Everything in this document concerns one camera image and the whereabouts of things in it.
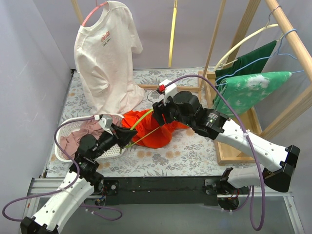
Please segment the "green hanger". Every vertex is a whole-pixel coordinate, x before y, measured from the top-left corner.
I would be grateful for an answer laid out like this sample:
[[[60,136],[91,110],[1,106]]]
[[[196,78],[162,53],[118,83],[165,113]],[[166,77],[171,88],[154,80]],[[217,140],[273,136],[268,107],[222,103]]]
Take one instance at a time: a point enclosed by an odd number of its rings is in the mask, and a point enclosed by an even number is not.
[[[150,99],[149,99],[149,95],[151,92],[155,92],[156,90],[151,90],[148,94],[147,94],[147,100],[151,103],[153,103]],[[143,116],[141,116],[135,123],[134,125],[130,128],[130,130],[135,129],[135,127],[137,127],[137,125],[143,120],[145,119],[148,115],[151,115],[153,112],[153,109],[150,109],[149,111],[147,111]],[[137,141],[133,142],[133,143],[129,143],[128,145],[126,145],[124,148],[125,149],[129,149],[132,146],[136,145],[138,142],[140,142],[141,140],[145,139],[145,137],[149,136],[150,134],[152,134],[153,132],[155,132],[157,129],[159,129],[160,126],[158,126],[157,128],[155,128],[154,130],[152,130],[150,133],[146,134],[145,136],[143,136],[142,138],[138,139]]]

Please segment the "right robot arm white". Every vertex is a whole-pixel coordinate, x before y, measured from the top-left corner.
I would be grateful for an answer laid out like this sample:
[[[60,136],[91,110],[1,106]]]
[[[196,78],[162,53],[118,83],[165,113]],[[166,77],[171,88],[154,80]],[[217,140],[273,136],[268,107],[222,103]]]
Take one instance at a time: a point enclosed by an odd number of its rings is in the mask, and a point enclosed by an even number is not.
[[[273,144],[243,130],[234,120],[214,109],[204,108],[197,96],[181,91],[153,104],[153,117],[159,123],[177,121],[193,131],[252,156],[257,164],[250,168],[227,168],[219,182],[209,188],[219,194],[231,194],[247,186],[266,185],[286,193],[296,168],[300,149]]]

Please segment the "orange t shirt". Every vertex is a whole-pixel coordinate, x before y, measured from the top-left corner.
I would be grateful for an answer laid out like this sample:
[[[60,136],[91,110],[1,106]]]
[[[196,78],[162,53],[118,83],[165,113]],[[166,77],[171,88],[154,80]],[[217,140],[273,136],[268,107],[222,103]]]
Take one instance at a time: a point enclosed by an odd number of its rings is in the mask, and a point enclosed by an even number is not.
[[[160,126],[152,116],[152,112],[152,110],[143,110],[129,111],[124,114],[122,126],[134,127],[137,130],[137,134],[132,138],[134,144],[152,149],[162,148],[170,143],[175,130],[189,128],[178,121]]]

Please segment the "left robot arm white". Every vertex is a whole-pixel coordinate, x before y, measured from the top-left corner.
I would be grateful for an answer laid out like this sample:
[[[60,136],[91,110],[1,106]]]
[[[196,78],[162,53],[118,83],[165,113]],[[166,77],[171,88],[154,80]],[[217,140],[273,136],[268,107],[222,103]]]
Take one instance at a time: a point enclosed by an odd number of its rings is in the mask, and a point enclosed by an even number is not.
[[[99,163],[96,159],[115,145],[124,148],[136,134],[136,129],[112,125],[110,132],[103,132],[99,139],[90,134],[83,136],[64,180],[49,194],[49,200],[38,212],[21,221],[21,232],[59,234],[84,200],[104,189],[104,176],[97,172]]]

